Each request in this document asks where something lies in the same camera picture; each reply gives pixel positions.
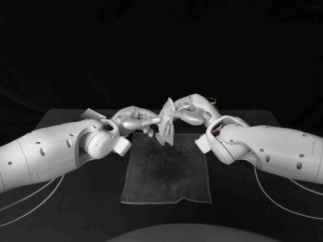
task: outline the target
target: wire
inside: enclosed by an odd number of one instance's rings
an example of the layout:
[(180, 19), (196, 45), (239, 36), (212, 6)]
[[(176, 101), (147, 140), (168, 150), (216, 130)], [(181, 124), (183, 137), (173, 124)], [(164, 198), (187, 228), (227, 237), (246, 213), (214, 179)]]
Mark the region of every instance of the wire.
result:
[(54, 179), (36, 192), (33, 192), (26, 198), (23, 198), (21, 200), (15, 201), (14, 203), (11, 203), (10, 205), (7, 205), (5, 207), (0, 208), (0, 211), (2, 211), (4, 209), (7, 209), (13, 205), (15, 205), (17, 203), (20, 203), (21, 201), (24, 201), (27, 198), (30, 198), (36, 193), (39, 193), (50, 185), (50, 183), (53, 181), (54, 181)]
[(49, 197), (50, 197), (50, 195), (47, 196), (47, 198), (43, 200), (43, 202), (23, 215), (23, 216), (20, 216), (17, 219), (14, 219), (13, 221), (10, 221), (8, 223), (4, 223), (4, 224), (1, 224), (0, 225), (0, 227), (2, 227), (4, 225), (7, 225), (7, 224), (10, 224), (10, 223), (13, 223), (14, 221), (17, 221), (18, 219), (21, 219), (24, 216), (27, 216), (40, 206), (41, 206), (41, 204), (46, 202), (46, 200), (49, 199)]
[(313, 191), (311, 189), (308, 189), (307, 187), (304, 187), (302, 185), (300, 185), (292, 179), (289, 179), (302, 189), (305, 189), (307, 191), (310, 191), (310, 192), (313, 192), (313, 193), (315, 193), (315, 194), (318, 194), (318, 195), (321, 195), (323, 196), (323, 193), (320, 193), (320, 192), (315, 192), (315, 191)]
[[(255, 168), (255, 175), (256, 175), (256, 180), (258, 180), (258, 173), (256, 173), (256, 167), (255, 167), (255, 165), (253, 165), (253, 168)], [(264, 190), (264, 188), (262, 188), (262, 186), (261, 186), (259, 180), (258, 180), (258, 185), (259, 185), (259, 188), (261, 188), (261, 190), (262, 190), (265, 196), (269, 198), (269, 196), (266, 195), (265, 190)], [(284, 210), (287, 210), (289, 213), (294, 213), (294, 214), (297, 214), (297, 215), (300, 215), (300, 216), (302, 216), (302, 217), (307, 217), (307, 218), (314, 218), (314, 219), (320, 219), (320, 220), (323, 220), (323, 218), (311, 217), (311, 216), (308, 216), (308, 215), (300, 214), (300, 213), (297, 213), (297, 212), (288, 210), (288, 209), (284, 208), (281, 205), (278, 205), (278, 204), (274, 202), (274, 200), (272, 200), (271, 198), (269, 198), (269, 200), (272, 201), (272, 203), (274, 203), (279, 208), (282, 208)]]

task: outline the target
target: robotic hand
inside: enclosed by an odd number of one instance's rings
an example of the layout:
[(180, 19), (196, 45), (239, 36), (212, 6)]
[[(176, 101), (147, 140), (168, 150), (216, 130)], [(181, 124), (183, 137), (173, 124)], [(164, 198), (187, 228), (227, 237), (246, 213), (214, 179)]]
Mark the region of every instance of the robotic hand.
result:
[(323, 184), (321, 137), (292, 129), (249, 127), (238, 117), (220, 116), (199, 94), (178, 99), (174, 106), (168, 116), (207, 128), (194, 141), (203, 153), (212, 150), (227, 165), (242, 159), (268, 173)]
[(28, 132), (0, 147), (0, 193), (60, 177), (111, 151), (124, 156), (131, 147), (125, 136), (141, 129), (151, 137), (148, 126), (161, 121), (151, 111), (134, 106), (111, 119), (90, 109), (80, 118)]

